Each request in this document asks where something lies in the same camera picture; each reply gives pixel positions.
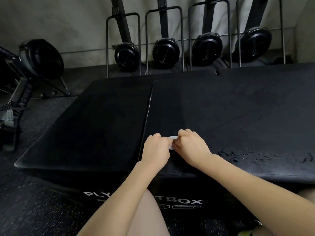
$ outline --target person's right hand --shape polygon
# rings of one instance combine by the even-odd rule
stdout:
[[[179,130],[173,147],[189,165],[197,169],[212,155],[204,140],[190,129]]]

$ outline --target wall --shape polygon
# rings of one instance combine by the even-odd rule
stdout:
[[[123,0],[125,11],[138,12],[141,17],[141,42],[145,43],[145,12],[157,7],[157,0]],[[188,38],[188,7],[204,0],[167,0],[168,6],[179,5],[183,9],[184,38]],[[235,2],[231,4],[232,32],[236,32]],[[241,30],[244,29],[250,11],[252,0],[241,3]],[[286,39],[293,33],[299,16],[307,0],[283,0],[284,26]],[[13,52],[17,46],[27,39],[43,38],[53,44],[62,57],[66,67],[92,66],[106,63],[105,58],[105,21],[111,15],[110,0],[0,0],[0,45]],[[169,34],[180,39],[179,11],[168,12]],[[201,33],[203,7],[193,11],[192,37]],[[160,23],[158,13],[152,13],[148,18],[149,43],[160,38]],[[128,18],[132,40],[137,40],[137,18]],[[269,0],[262,26],[279,27],[278,0]],[[121,42],[117,24],[110,22],[109,45]],[[219,34],[227,33],[227,11],[225,3],[218,3],[215,8],[213,31]],[[271,48],[280,48],[280,31],[274,30]],[[227,37],[222,37],[227,44]],[[110,49],[109,63],[114,63],[114,51]],[[145,46],[141,49],[142,60],[145,61]]]
[[[295,29],[296,60],[315,62],[315,0],[308,0]]]

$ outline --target hand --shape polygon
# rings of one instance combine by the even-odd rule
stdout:
[[[153,167],[158,173],[169,159],[168,147],[172,142],[172,139],[161,137],[159,133],[148,136],[144,143],[141,162],[149,167]]]
[[[204,140],[190,129],[179,130],[173,147],[189,165],[199,170],[205,159],[212,155]]]

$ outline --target forearm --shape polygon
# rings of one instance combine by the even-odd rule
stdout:
[[[231,192],[274,235],[315,235],[315,204],[241,170],[218,155],[207,161],[200,170]]]
[[[127,179],[93,214],[78,236],[127,235],[135,212],[155,171],[138,162]]]

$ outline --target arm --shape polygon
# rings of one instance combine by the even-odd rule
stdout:
[[[275,236],[315,235],[315,204],[260,179],[210,152],[189,129],[180,130],[173,147],[187,163],[218,181]]]
[[[77,236],[127,235],[145,190],[169,159],[168,146],[172,141],[159,133],[149,136],[144,143],[142,160]]]

